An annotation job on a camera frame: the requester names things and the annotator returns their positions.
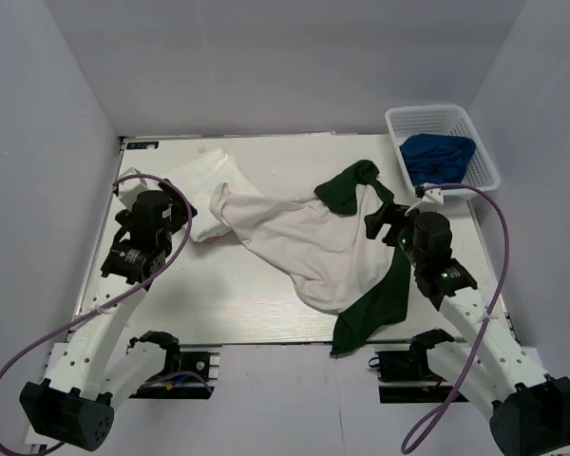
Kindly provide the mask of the white and green t-shirt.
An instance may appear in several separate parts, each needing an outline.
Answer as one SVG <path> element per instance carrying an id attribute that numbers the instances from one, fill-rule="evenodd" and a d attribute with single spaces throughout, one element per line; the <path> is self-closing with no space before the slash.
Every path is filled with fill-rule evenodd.
<path id="1" fill-rule="evenodd" d="M 304 304 L 335 316 L 331 354 L 340 356 L 407 318 L 409 261 L 400 249 L 366 238 L 364 222 L 393 200 L 378 167 L 361 160 L 298 199 L 242 195 L 223 185 L 211 211 L 248 251 L 286 274 Z"/>

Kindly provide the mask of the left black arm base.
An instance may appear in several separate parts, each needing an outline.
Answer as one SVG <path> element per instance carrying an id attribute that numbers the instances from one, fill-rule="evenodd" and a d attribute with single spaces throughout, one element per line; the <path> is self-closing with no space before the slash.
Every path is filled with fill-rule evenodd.
<path id="1" fill-rule="evenodd" d="M 207 400 L 219 375 L 219 347 L 180 349 L 180 371 L 167 380 L 139 387 L 131 399 Z"/>

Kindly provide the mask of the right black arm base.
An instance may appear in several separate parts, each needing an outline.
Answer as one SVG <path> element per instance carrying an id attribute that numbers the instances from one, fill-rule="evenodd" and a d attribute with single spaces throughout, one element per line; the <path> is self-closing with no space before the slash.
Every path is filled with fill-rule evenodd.
<path id="1" fill-rule="evenodd" d="M 446 380 L 421 373 L 407 351 L 378 351 L 368 365 L 377 374 L 383 405 L 441 404 L 451 391 Z"/>

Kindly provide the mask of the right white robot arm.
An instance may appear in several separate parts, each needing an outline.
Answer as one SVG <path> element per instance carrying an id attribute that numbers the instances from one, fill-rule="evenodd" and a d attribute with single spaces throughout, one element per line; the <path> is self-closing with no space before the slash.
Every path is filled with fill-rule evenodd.
<path id="1" fill-rule="evenodd" d="M 488 311 L 478 285 L 452 255 L 446 217 L 385 203 L 365 217 L 378 238 L 409 260 L 421 294 L 470 344 L 463 351 L 443 330 L 415 336 L 411 370 L 451 383 L 489 423 L 504 455 L 543 455 L 570 446 L 570 379 L 555 378 Z"/>

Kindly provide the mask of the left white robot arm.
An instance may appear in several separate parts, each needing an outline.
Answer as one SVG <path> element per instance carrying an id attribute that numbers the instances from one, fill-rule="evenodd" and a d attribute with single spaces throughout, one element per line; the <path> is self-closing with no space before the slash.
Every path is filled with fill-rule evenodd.
<path id="1" fill-rule="evenodd" d="M 155 274 L 172 252 L 172 236 L 193 216 L 182 196 L 161 184 L 137 195 L 121 210 L 115 235 L 101 267 L 100 283 L 111 296 L 141 284 L 114 307 L 98 311 L 74 331 L 61 357 L 41 383 L 28 382 L 19 402 L 38 434 L 94 451 L 107 437 L 117 408 L 147 380 L 170 379 L 181 370 L 179 340 L 168 332 L 148 331 L 130 341 L 127 354 L 108 363 Z"/>

